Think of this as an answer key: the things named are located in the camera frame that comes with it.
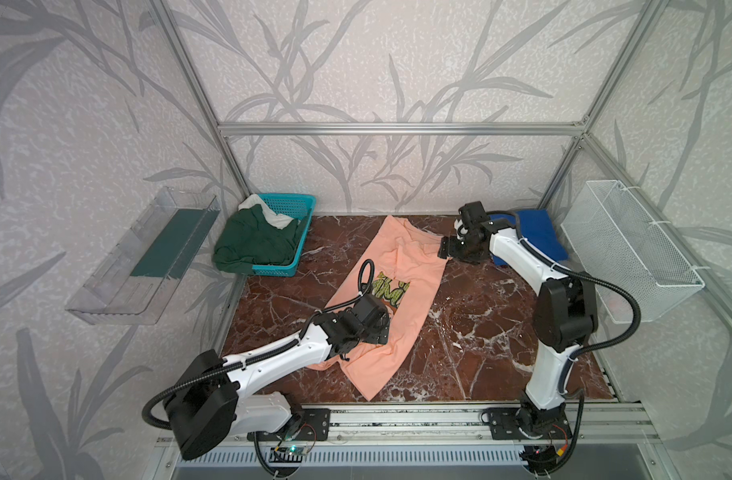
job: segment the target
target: blue cloth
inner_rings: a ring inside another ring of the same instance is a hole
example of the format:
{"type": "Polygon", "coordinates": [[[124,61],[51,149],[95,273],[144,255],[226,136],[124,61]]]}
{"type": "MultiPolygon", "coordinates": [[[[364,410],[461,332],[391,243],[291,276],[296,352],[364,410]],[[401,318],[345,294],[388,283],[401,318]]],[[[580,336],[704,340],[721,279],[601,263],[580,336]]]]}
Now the blue cloth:
{"type": "MultiPolygon", "coordinates": [[[[558,237],[547,210],[520,210],[518,216],[520,216],[520,231],[530,244],[542,250],[544,255],[556,262],[569,259],[566,249],[558,243],[558,237]]],[[[512,215],[491,215],[491,220],[495,218],[507,218],[515,223],[512,215]]],[[[498,256],[492,255],[491,258],[495,265],[506,265],[505,261],[498,256]]]]}

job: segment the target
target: orange t-shirt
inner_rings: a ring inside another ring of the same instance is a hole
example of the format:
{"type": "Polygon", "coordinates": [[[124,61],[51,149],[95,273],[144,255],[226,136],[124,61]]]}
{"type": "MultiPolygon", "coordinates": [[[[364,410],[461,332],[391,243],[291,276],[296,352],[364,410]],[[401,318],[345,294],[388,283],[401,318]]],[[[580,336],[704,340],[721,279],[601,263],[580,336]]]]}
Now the orange t-shirt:
{"type": "Polygon", "coordinates": [[[446,268],[446,260],[438,258],[441,238],[419,230],[404,218],[386,217],[328,305],[355,297],[361,264],[373,260],[376,268],[371,293],[390,311],[387,344],[361,342],[347,354],[349,362],[334,357],[309,368],[325,370],[339,362],[363,396],[368,400],[374,398],[406,360],[433,305],[446,268]]]}

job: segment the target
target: red marble table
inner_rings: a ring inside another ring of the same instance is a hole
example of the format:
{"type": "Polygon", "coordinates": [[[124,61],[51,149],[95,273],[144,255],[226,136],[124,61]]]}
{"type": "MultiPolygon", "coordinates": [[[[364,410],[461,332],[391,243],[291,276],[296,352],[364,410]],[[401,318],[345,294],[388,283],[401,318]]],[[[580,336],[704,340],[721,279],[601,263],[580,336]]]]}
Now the red marble table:
{"type": "MultiPolygon", "coordinates": [[[[355,266],[383,216],[313,218],[297,274],[250,276],[222,355],[254,349],[290,335],[323,307],[355,266]]],[[[423,230],[448,235],[450,216],[408,216],[423,230]]],[[[516,400],[536,355],[531,317],[536,297],[509,267],[450,260],[417,342],[374,402],[516,400]]],[[[592,355],[577,362],[569,391],[612,398],[592,355]]],[[[365,402],[339,365],[301,369],[261,392],[280,391],[299,403],[365,402]]]]}

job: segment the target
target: green shirt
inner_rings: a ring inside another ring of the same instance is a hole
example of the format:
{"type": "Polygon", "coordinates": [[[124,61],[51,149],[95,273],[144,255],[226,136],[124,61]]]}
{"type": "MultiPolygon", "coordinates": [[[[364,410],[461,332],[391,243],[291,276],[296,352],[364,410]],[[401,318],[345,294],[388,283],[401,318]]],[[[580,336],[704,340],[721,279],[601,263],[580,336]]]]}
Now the green shirt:
{"type": "Polygon", "coordinates": [[[253,274],[253,265],[290,265],[307,222],[291,221],[280,230],[265,220],[261,205],[238,210],[227,219],[214,247],[219,270],[253,274]]]}

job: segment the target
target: white cloth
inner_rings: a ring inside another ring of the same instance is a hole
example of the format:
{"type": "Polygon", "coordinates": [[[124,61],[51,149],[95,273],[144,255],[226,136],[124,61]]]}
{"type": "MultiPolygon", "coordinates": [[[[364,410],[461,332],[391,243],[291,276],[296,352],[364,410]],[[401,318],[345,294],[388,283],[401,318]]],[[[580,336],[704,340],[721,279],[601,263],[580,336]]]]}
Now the white cloth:
{"type": "Polygon", "coordinates": [[[293,216],[283,215],[283,214],[276,214],[272,209],[265,204],[265,201],[259,197],[259,195],[253,194],[249,195],[248,198],[243,200],[243,203],[237,206],[238,210],[243,210],[244,208],[251,208],[255,205],[261,205],[262,206],[262,214],[265,215],[265,220],[268,224],[274,226],[277,229],[283,230],[288,226],[288,224],[291,223],[291,221],[294,219],[293,216]]]}

